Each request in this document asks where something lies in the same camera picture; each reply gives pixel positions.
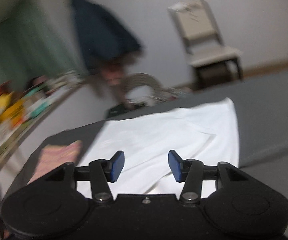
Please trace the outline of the dark teal hanging jacket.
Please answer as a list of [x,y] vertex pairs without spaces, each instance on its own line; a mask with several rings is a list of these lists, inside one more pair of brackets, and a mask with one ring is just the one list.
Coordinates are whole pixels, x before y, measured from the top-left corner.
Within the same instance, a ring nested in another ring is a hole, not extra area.
[[100,63],[141,50],[138,40],[105,7],[88,0],[69,0],[73,24],[89,75],[99,72]]

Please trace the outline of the dark grey bed sheet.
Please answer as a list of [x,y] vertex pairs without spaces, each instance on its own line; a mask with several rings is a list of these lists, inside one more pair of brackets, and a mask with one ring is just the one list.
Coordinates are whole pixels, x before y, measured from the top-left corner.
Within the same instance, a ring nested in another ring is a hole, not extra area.
[[[210,89],[107,121],[227,98],[237,116],[237,166],[203,163],[203,179],[189,176],[180,183],[179,195],[114,196],[112,183],[90,181],[90,163],[65,163],[5,198],[1,215],[9,238],[283,239],[288,228],[288,72]],[[62,132],[54,140],[80,140],[85,155],[107,121]]]

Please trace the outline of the cream and black wooden chair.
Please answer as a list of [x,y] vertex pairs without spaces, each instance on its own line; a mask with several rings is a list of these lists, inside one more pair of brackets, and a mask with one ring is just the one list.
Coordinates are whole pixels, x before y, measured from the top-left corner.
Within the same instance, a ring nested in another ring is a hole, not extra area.
[[195,74],[195,88],[243,80],[242,52],[224,43],[205,0],[180,1],[167,10],[183,44],[185,60]]

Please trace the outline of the teal and white box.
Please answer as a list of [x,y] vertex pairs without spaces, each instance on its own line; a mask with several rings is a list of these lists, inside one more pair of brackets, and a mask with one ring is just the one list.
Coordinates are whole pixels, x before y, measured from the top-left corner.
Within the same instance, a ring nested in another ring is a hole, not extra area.
[[46,98],[39,99],[26,109],[26,117],[28,119],[34,119],[47,109],[48,106],[49,103]]

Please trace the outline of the green curtain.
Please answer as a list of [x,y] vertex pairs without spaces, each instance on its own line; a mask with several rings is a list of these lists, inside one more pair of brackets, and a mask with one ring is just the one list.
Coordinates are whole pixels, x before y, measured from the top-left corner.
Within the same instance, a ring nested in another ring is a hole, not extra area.
[[82,72],[39,6],[21,2],[0,23],[0,85],[23,91],[38,76],[57,77],[69,70]]

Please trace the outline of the pink hanging garment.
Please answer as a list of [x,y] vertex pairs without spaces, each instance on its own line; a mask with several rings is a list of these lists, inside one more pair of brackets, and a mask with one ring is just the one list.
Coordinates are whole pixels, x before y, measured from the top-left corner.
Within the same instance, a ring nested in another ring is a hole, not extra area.
[[119,85],[124,78],[124,68],[119,63],[108,63],[101,67],[101,75],[109,86]]

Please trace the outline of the yellow cardboard box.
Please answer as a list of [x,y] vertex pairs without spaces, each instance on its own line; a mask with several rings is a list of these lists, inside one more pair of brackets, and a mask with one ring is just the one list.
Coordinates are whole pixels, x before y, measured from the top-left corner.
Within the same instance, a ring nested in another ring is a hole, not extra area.
[[25,107],[24,100],[17,100],[13,105],[8,107],[1,115],[0,115],[0,124],[5,121],[10,122],[11,128],[19,126],[23,122],[25,122]]

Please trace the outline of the white sweatshirt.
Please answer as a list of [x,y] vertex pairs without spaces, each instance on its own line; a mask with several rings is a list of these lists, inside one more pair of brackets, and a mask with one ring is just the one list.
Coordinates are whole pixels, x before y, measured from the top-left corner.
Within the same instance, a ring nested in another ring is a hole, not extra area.
[[124,168],[118,181],[110,185],[114,196],[179,195],[183,185],[175,181],[169,168],[171,150],[183,159],[196,159],[205,165],[225,161],[237,166],[239,132],[234,103],[227,98],[192,108],[107,121],[80,165],[110,159],[117,151],[123,151]]

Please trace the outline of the grey bumpy round stool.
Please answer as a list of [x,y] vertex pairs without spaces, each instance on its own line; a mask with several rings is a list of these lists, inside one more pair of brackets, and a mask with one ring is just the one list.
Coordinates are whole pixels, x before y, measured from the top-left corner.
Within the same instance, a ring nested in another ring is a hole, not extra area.
[[163,86],[159,80],[157,80],[151,75],[144,73],[135,73],[132,75],[128,75],[124,77],[121,81],[121,90],[124,97],[126,93],[129,92],[131,89],[139,86],[152,87],[154,90],[155,99],[160,95],[163,89]]

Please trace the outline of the white plastic bucket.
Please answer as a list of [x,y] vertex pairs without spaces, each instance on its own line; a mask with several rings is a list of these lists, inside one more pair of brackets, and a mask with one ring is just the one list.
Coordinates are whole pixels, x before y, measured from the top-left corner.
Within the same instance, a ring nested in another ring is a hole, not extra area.
[[155,96],[154,90],[149,86],[139,86],[131,89],[125,95],[128,103],[133,105],[154,106]]

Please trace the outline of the pink striped folded sweater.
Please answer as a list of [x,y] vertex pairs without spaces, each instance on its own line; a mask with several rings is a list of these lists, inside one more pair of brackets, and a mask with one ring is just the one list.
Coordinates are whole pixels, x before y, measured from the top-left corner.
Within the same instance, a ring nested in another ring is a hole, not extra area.
[[82,142],[77,140],[69,145],[47,145],[39,156],[36,168],[28,184],[44,176],[64,163],[76,163],[82,149]]

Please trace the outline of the yellow plush toy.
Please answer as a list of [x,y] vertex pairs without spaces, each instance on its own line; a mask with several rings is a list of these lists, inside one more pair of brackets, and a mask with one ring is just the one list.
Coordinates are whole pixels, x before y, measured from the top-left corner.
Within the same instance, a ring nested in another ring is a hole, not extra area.
[[0,112],[6,110],[6,108],[10,105],[14,92],[8,94],[0,95]]

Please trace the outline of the dark green bag on floor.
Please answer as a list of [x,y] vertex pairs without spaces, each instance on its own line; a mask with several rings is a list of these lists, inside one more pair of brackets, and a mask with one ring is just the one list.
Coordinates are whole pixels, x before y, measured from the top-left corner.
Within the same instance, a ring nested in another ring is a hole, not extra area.
[[121,103],[108,109],[107,112],[105,113],[105,118],[110,119],[115,116],[123,115],[133,111],[134,109],[135,109],[134,105],[125,105],[124,103]]

